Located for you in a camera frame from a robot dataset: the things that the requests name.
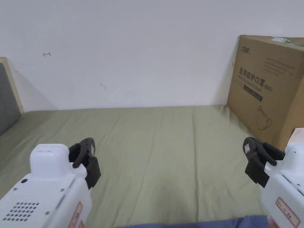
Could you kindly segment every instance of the red label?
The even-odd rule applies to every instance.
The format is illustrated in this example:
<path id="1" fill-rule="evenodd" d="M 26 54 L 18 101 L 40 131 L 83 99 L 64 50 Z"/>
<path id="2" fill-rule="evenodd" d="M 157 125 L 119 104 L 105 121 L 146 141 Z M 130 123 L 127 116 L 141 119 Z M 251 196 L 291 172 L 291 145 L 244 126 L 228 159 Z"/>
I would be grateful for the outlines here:
<path id="1" fill-rule="evenodd" d="M 288 207 L 288 205 L 284 202 L 284 200 L 281 197 L 277 199 L 276 205 L 283 212 L 286 218 L 292 223 L 292 225 L 294 227 L 298 227 L 298 225 L 300 224 L 300 219 L 290 209 L 290 207 Z"/>
<path id="2" fill-rule="evenodd" d="M 73 217 L 72 217 L 72 219 L 70 221 L 69 228 L 75 228 L 76 227 L 77 221 L 78 221 L 80 213 L 82 211 L 82 208 L 83 208 L 83 206 L 79 202 L 77 204 L 77 207 L 76 207 L 75 211 L 74 211 Z"/>

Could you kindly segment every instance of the white wall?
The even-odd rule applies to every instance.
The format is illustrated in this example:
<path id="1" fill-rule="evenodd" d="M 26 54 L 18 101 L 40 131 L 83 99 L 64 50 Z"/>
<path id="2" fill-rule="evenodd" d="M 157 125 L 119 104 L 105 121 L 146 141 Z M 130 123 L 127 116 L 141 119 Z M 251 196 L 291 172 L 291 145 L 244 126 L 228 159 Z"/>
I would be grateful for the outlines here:
<path id="1" fill-rule="evenodd" d="M 225 104 L 237 37 L 304 36 L 303 8 L 302 0 L 2 1 L 0 55 L 25 111 Z"/>

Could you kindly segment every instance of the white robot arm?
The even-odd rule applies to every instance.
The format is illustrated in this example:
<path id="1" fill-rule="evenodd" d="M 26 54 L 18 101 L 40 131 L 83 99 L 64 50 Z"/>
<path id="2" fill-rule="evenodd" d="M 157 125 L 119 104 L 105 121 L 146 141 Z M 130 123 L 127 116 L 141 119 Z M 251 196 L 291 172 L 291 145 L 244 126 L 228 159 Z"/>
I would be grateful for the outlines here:
<path id="1" fill-rule="evenodd" d="M 70 148 L 36 146 L 31 173 L 0 201 L 0 227 L 83 228 L 92 207 L 90 188 L 101 175 L 94 152 L 92 138 Z"/>
<path id="2" fill-rule="evenodd" d="M 259 185 L 261 201 L 280 228 L 304 227 L 304 143 L 290 143 L 285 153 L 246 138 L 246 174 Z"/>

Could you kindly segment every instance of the gray headboard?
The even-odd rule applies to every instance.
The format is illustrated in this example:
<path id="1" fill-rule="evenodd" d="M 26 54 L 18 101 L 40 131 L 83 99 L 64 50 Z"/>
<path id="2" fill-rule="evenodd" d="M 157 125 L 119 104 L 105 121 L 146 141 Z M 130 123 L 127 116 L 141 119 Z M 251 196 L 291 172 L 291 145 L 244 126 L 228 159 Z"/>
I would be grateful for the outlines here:
<path id="1" fill-rule="evenodd" d="M 0 134 L 23 114 L 22 104 L 5 57 L 0 57 Z"/>

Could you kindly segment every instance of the bed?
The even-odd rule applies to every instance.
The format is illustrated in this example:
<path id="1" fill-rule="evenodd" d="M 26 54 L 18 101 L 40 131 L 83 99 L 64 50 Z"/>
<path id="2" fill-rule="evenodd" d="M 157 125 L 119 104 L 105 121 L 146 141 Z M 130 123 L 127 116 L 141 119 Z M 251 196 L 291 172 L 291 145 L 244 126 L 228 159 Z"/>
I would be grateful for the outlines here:
<path id="1" fill-rule="evenodd" d="M 16 97 L 19 112 L 0 135 L 1 197 L 30 172 L 37 144 L 71 146 L 93 137 L 102 176 L 91 192 L 86 227 L 265 214 L 259 190 L 244 172 L 242 144 L 250 132 L 227 106 L 22 114 L 16 91 L 7 93 Z"/>

